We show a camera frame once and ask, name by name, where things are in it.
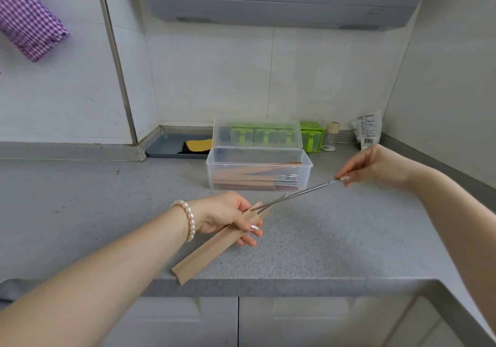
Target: woman's right hand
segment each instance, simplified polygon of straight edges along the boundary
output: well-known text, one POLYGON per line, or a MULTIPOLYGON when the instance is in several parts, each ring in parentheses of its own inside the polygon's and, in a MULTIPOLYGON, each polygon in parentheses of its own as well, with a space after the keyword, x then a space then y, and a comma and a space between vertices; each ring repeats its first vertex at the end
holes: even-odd
POLYGON ((372 145, 352 157, 334 178, 340 178, 345 187, 352 182, 377 180, 409 190, 412 178, 427 169, 381 145, 372 145))

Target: gray speckled countertop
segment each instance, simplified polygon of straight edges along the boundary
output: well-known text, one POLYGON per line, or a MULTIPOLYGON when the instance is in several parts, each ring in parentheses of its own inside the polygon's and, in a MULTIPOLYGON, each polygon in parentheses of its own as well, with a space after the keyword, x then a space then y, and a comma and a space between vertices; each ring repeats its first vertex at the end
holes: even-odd
MULTIPOLYGON (((356 152, 339 145, 310 155, 309 186, 356 152)), ((164 212, 176 199, 214 194, 202 160, 0 161, 0 281, 44 279, 164 212)), ((269 201, 275 192, 241 192, 269 201)), ((424 209, 410 194, 341 184, 273 208, 255 248, 233 246, 184 287, 170 267, 164 295, 365 295, 415 290, 438 279, 483 321, 424 209)))

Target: cabinet door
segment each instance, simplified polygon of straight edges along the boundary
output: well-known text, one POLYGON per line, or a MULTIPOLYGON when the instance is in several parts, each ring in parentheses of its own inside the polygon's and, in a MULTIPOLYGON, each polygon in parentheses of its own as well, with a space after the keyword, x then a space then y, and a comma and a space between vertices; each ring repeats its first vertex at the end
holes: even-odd
POLYGON ((238 344, 237 297, 140 297, 103 347, 238 344))
POLYGON ((379 347, 412 301, 394 297, 243 297, 239 347, 379 347))

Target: checkered towel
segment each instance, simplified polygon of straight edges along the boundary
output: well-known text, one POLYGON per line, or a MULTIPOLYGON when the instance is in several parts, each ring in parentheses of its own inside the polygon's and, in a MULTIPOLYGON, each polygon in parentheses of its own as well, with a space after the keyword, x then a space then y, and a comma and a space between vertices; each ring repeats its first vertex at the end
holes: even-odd
POLYGON ((32 62, 69 36, 40 0, 0 0, 0 31, 32 62))

